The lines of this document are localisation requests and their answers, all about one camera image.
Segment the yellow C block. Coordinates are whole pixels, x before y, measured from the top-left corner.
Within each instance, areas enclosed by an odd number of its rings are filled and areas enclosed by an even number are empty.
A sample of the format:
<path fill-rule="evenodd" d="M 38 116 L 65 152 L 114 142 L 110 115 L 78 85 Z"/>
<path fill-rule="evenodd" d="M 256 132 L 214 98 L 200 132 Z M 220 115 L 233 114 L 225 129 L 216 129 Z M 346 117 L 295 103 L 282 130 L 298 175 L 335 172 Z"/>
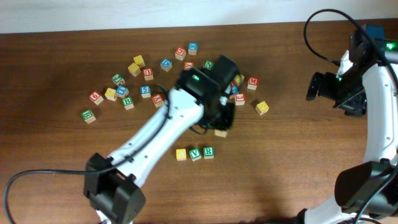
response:
<path fill-rule="evenodd" d="M 177 149 L 176 150 L 176 158 L 178 161 L 185 161 L 187 159 L 186 149 Z"/>

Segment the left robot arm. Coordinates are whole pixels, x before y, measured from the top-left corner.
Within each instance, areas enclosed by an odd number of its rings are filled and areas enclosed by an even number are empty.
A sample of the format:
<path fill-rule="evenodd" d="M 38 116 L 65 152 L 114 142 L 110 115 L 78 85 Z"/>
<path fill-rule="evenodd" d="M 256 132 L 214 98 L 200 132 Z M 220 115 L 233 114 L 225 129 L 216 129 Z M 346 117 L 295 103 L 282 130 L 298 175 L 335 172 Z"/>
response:
<path fill-rule="evenodd" d="M 108 157 L 96 153 L 86 163 L 83 194 L 102 223 L 132 223 L 144 207 L 141 187 L 159 159 L 188 129 L 229 130 L 234 119 L 228 102 L 239 67 L 222 55 L 211 69 L 181 72 L 164 104 L 148 122 Z"/>

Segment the green V block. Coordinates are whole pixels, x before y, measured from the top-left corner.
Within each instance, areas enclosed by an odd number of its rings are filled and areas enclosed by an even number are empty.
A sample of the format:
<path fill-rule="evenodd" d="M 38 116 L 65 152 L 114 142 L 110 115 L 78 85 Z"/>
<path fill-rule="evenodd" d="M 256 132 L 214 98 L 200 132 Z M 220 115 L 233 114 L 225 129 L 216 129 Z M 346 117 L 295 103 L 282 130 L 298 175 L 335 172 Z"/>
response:
<path fill-rule="evenodd" d="M 192 161 L 197 161 L 202 158 L 202 154 L 201 154 L 199 148 L 194 148 L 194 149 L 189 150 L 189 155 L 190 155 Z"/>

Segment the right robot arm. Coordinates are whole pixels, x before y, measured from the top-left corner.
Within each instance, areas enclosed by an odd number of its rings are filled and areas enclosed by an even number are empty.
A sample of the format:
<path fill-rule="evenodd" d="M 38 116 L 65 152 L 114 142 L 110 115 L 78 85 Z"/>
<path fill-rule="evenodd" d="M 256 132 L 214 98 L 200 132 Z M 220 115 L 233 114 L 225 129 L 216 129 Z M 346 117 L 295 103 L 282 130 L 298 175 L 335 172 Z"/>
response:
<path fill-rule="evenodd" d="M 397 42 L 381 26 L 351 33 L 337 73 L 315 73 L 306 99 L 323 96 L 347 115 L 366 116 L 363 163 L 341 172 L 321 205 L 303 209 L 296 223 L 374 222 L 397 216 Z"/>

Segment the green R block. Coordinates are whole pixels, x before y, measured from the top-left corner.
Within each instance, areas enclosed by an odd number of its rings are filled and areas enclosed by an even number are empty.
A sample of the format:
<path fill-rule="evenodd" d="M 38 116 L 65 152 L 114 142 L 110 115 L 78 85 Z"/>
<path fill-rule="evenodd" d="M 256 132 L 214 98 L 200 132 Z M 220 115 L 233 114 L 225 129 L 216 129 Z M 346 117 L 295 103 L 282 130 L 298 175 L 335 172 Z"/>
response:
<path fill-rule="evenodd" d="M 213 159 L 215 156 L 213 147 L 204 147 L 203 148 L 204 158 L 205 159 Z"/>

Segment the red A block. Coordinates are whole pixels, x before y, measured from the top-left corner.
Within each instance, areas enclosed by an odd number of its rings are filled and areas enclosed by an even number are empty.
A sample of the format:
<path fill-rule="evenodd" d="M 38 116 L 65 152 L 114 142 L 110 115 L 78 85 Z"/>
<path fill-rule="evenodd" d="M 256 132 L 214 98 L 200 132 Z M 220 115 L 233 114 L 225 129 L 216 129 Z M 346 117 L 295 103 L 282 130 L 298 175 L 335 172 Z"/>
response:
<path fill-rule="evenodd" d="M 221 137 L 221 138 L 226 138 L 228 135 L 228 131 L 227 130 L 219 130 L 216 129 L 215 130 L 215 136 Z"/>

